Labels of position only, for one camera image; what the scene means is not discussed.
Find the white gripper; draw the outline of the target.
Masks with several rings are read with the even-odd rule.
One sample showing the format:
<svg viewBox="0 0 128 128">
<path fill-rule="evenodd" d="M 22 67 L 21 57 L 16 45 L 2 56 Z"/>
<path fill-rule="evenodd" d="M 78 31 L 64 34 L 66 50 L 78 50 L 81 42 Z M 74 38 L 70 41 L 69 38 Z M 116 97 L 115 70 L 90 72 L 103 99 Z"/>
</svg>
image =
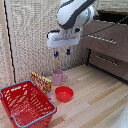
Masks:
<svg viewBox="0 0 128 128">
<path fill-rule="evenodd" d="M 80 28 L 64 30 L 52 30 L 47 34 L 47 46 L 54 49 L 54 57 L 59 57 L 57 47 L 77 45 L 80 41 Z M 71 54 L 71 48 L 67 48 L 66 55 Z"/>
</svg>

